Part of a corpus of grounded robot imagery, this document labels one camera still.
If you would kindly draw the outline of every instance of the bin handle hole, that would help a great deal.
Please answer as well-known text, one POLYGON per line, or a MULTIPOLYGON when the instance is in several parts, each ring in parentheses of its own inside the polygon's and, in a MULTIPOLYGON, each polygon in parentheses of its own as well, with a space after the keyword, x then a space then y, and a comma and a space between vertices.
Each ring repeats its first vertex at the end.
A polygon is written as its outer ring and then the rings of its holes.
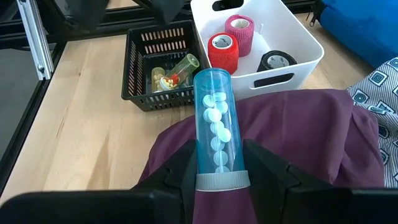
POLYGON ((237 7, 241 7, 243 5, 243 0, 220 0, 213 3, 214 11, 223 11, 227 9, 234 9, 237 7))
POLYGON ((277 75, 275 77, 270 78, 262 78, 260 80, 254 81, 254 88, 260 88, 264 86, 269 86, 278 83, 284 83, 291 80, 294 76, 294 73, 288 73, 284 75, 277 75))

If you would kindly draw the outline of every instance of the white pill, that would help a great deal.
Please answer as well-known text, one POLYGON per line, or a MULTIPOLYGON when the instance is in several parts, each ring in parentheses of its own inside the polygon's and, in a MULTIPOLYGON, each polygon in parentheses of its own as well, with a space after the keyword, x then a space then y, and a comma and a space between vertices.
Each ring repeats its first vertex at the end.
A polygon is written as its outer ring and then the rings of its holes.
POLYGON ((226 166, 219 166, 217 167, 216 172, 229 172, 229 169, 226 166))
POLYGON ((226 93, 224 92, 216 92, 214 94, 215 101, 224 101, 226 100, 226 93))
POLYGON ((203 97, 203 105, 205 105, 207 108, 213 108, 214 107, 214 100, 211 95, 206 95, 203 97))
POLYGON ((218 109, 207 108, 206 110, 208 110, 208 117, 211 122, 221 121, 223 115, 218 109))
POLYGON ((224 166, 228 162, 228 155, 224 151, 217 151, 213 156, 214 163, 218 166, 224 166))
POLYGON ((217 130, 217 137, 222 141, 222 142, 229 142, 231 140, 231 132, 226 129, 222 128, 220 130, 217 130))
POLYGON ((225 143, 221 142, 217 137, 214 137, 210 141, 210 146, 214 151, 220 151, 224 149, 225 143))
POLYGON ((228 104, 225 101, 218 101, 216 103, 216 108, 221 112, 221 114, 225 114, 228 111, 228 104))
POLYGON ((209 119, 209 111, 210 109, 206 109, 205 112, 203 112, 203 118, 205 119, 205 121, 207 122, 211 122, 209 119))
POLYGON ((219 129, 221 129, 221 128, 224 128, 224 123, 222 123, 221 121, 212 123, 212 124, 210 125, 210 130, 211 130, 211 132, 212 132, 213 134, 216 134, 216 133, 217 133, 217 130, 219 130, 219 129))

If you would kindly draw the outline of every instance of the pink bandage roll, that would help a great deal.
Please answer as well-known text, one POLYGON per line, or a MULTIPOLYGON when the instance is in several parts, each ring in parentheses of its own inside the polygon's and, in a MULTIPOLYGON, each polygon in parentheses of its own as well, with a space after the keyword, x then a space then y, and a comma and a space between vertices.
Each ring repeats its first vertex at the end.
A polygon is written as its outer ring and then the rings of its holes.
POLYGON ((239 57, 248 55, 254 35, 254 21, 247 16, 233 15, 225 22, 225 32, 235 36, 238 41, 239 57))

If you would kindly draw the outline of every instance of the black tape roll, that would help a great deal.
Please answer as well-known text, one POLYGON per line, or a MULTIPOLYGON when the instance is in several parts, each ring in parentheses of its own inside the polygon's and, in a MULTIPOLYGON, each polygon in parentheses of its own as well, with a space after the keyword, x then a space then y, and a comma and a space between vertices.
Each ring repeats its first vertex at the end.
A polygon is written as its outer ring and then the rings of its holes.
POLYGON ((296 60, 294 60, 294 58, 289 54, 279 50, 271 50, 270 52, 262 55, 257 72, 271 70, 274 68, 282 68, 295 64, 297 64, 296 60))

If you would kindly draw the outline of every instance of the white geometric pattern cloth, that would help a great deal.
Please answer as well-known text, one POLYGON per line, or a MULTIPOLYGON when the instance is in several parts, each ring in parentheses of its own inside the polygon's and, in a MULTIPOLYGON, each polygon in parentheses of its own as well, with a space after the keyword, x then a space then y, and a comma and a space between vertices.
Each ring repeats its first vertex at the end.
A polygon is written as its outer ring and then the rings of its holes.
POLYGON ((376 115, 384 185, 398 188, 398 57, 384 63, 347 90, 355 105, 376 115))

